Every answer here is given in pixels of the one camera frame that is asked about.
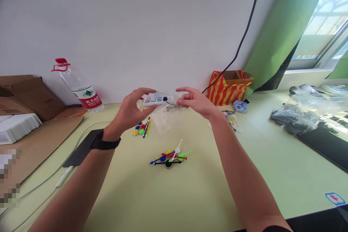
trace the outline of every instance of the desk surface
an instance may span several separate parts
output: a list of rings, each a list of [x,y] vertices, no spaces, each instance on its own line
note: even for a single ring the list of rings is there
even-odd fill
[[[324,193],[336,192],[348,199],[347,173],[269,120],[271,111],[288,98],[284,91],[255,93],[249,99],[249,112],[237,113],[243,130],[237,137],[285,218],[333,208]],[[78,128],[21,185],[20,194],[53,173],[88,127],[96,123],[89,130],[106,127],[108,123],[100,122],[111,121],[119,106],[107,105],[100,113],[85,114]],[[148,138],[133,137],[133,130],[122,135],[84,231],[227,232],[243,228],[208,121],[191,109],[172,112],[169,120],[172,128],[162,135],[155,124]],[[181,138],[182,151],[193,150],[187,162],[171,170],[149,164],[160,153],[176,147]],[[65,170],[60,169],[18,208],[11,209],[0,221],[0,230],[12,231],[27,218],[52,193]],[[43,208],[17,231],[27,231]]]

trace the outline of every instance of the plastic water bottle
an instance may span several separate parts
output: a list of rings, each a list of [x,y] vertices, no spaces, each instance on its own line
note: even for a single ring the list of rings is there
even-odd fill
[[[63,82],[80,100],[82,105],[92,113],[102,111],[104,109],[104,104],[96,91],[89,84],[86,76],[64,58],[58,58],[55,61],[58,65],[54,65],[51,71],[59,72]]]

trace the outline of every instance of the clear plastic bag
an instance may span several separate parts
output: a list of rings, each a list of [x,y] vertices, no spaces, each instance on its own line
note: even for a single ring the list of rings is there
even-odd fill
[[[156,125],[157,131],[163,134],[169,131],[174,125],[173,113],[176,111],[184,111],[186,108],[181,106],[175,106],[177,100],[181,97],[182,93],[178,92],[174,95],[168,95],[167,101],[159,105],[151,114],[151,119]],[[140,110],[146,109],[148,106],[141,106]]]
[[[242,132],[242,128],[239,125],[235,111],[222,111],[222,113],[225,115],[226,119],[235,132]]]
[[[301,134],[318,127],[319,118],[348,110],[348,96],[337,94],[296,93],[270,119],[284,127],[289,134]]]

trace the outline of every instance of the striped paper bag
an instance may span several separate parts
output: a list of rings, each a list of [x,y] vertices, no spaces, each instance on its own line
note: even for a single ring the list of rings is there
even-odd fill
[[[221,72],[214,71],[211,74],[211,85]],[[243,100],[245,90],[253,82],[250,74],[245,71],[226,71],[208,89],[207,98],[216,106],[232,104],[236,100]]]

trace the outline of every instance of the small toy figure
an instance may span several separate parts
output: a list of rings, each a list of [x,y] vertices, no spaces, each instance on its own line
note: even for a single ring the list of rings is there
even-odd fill
[[[159,156],[157,159],[155,159],[154,161],[151,161],[150,164],[166,164],[166,168],[167,169],[171,169],[172,168],[172,163],[182,163],[184,160],[187,160],[187,157],[185,157],[185,155],[189,154],[192,151],[189,151],[185,154],[181,153],[181,149],[179,148],[180,144],[181,144],[182,140],[180,141],[179,145],[172,150],[167,150],[166,153],[162,153],[161,156]]]

